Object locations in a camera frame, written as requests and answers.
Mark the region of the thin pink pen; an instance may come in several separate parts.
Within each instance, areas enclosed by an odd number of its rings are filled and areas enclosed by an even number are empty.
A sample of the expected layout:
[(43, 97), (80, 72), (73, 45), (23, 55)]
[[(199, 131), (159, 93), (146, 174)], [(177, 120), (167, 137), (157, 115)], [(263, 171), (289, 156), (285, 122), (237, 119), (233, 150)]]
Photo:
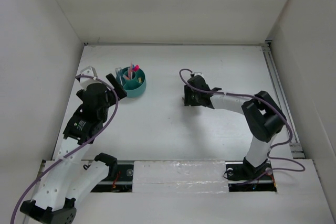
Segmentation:
[(132, 62), (130, 63), (130, 67), (128, 68), (128, 78), (130, 80), (133, 79), (133, 63)]

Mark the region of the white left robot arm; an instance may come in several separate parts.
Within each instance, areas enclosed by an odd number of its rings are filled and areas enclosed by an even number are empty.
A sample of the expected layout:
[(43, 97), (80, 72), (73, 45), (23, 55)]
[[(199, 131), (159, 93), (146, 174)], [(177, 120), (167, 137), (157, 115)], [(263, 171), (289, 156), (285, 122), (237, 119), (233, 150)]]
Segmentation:
[(127, 93), (111, 73), (106, 75), (107, 82), (89, 73), (76, 79), (82, 86), (76, 94), (82, 103), (64, 129), (57, 158), (28, 186), (32, 189), (45, 176), (39, 191), (30, 200), (21, 197), (15, 206), (15, 211), (40, 223), (72, 223), (78, 204), (91, 190), (102, 180), (119, 176), (117, 158), (105, 153), (98, 154), (81, 177), (76, 177), (76, 170), (95, 138), (114, 118), (108, 114), (109, 107), (117, 109)]

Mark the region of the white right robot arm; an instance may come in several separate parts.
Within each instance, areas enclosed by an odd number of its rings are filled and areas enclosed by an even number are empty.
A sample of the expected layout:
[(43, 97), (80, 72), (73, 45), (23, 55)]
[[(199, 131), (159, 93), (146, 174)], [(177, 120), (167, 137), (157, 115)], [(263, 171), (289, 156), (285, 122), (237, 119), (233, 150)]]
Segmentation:
[(226, 177), (231, 181), (252, 180), (266, 170), (267, 153), (275, 136), (281, 132), (286, 117), (266, 91), (253, 97), (240, 97), (210, 89), (201, 73), (192, 73), (184, 86), (184, 105), (224, 109), (245, 117), (252, 133), (252, 141), (243, 163), (227, 167)]

